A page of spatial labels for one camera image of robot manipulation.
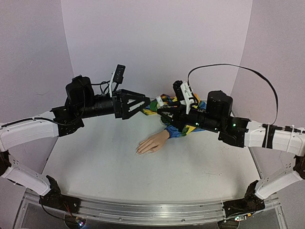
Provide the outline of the clear nail polish bottle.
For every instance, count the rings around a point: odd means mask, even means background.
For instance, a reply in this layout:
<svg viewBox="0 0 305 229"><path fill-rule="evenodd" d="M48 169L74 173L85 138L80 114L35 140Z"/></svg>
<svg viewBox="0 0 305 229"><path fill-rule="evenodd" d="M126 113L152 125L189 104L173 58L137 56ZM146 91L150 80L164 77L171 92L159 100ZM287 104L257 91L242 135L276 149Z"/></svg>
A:
<svg viewBox="0 0 305 229"><path fill-rule="evenodd" d="M156 102L158 104L158 108L166 108L167 104L163 102L162 98L160 96L156 97Z"/></svg>

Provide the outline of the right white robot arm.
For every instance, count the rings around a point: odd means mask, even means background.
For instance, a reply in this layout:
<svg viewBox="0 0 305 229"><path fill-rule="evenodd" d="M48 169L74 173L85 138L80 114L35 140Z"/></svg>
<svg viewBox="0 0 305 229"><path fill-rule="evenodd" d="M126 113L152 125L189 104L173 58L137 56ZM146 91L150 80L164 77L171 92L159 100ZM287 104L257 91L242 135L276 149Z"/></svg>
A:
<svg viewBox="0 0 305 229"><path fill-rule="evenodd" d="M218 139L235 147L261 147L294 155L272 175L252 182L240 199L223 203L225 218L252 214L265 208L264 200L275 192L305 178L305 130L294 126L262 124L231 116L233 99L222 91L211 91L206 109L194 108L187 92L178 93L177 101L166 103L156 98L157 113L179 131L186 125L218 133Z"/></svg>

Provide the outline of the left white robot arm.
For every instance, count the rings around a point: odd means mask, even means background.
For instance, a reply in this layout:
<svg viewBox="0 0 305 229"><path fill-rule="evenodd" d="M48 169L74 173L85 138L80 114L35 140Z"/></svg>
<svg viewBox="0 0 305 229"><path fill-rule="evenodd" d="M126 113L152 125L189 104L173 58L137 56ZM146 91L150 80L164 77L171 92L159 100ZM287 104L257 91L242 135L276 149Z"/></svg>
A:
<svg viewBox="0 0 305 229"><path fill-rule="evenodd" d="M84 127L85 118L113 114L115 118L129 119L147 106L150 98L125 89L95 94L90 78L81 75L66 85L66 93L64 106L0 125L0 176L37 193L43 207L78 213L79 198L62 194L53 177L22 165L9 149L38 139L73 134Z"/></svg>

